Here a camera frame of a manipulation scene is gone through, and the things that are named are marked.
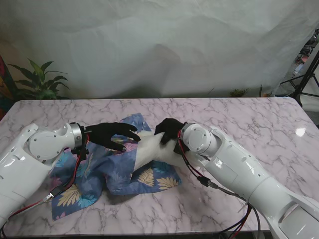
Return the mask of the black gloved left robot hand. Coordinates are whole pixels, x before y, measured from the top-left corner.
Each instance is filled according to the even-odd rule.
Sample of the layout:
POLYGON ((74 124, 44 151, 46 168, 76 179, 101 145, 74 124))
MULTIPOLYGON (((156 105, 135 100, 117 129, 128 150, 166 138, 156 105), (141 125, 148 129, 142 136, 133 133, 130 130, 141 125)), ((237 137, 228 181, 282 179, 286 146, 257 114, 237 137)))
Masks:
POLYGON ((103 122, 96 125, 87 126, 84 132, 89 136, 89 140, 97 145, 103 146, 107 149, 112 149, 120 152, 126 151, 126 148, 119 143, 111 140, 114 135, 126 136, 139 142, 140 137, 135 134, 137 128, 131 124, 121 122, 103 122))

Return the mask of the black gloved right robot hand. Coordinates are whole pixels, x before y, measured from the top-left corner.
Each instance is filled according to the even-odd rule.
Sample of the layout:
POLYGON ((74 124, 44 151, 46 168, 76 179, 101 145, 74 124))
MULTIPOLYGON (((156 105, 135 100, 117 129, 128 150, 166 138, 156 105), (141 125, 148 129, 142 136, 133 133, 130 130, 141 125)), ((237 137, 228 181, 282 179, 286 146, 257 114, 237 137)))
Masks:
POLYGON ((160 124, 155 128, 155 135, 163 133, 163 136, 160 140, 162 145, 167 144, 170 140, 176 140, 178 132, 187 124, 181 123, 173 118, 165 118, 160 124))

